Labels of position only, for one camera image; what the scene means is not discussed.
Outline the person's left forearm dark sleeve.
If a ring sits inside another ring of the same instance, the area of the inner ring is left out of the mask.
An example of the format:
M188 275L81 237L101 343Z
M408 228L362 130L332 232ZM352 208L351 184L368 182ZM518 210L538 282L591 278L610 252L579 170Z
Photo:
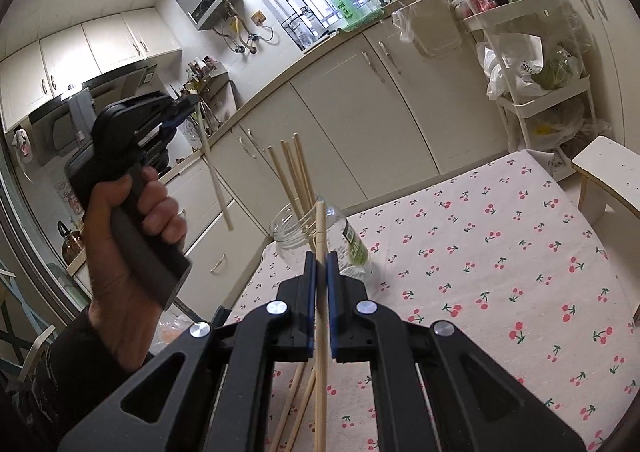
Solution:
M82 311L39 359L28 380L1 380L1 449L55 451L62 438L126 380Z

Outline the person's left hand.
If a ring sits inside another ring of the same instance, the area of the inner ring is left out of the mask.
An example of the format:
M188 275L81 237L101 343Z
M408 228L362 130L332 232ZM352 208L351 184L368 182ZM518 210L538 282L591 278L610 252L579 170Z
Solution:
M159 236L171 246L182 244L186 220L178 215L178 203L168 195L157 171L141 169L144 187L137 201L143 216L142 230ZM92 300L88 319L116 361L127 371L143 364L160 320L164 304L146 284L148 273L134 252L114 236L112 216L129 197L131 175L93 187L84 222L84 241Z

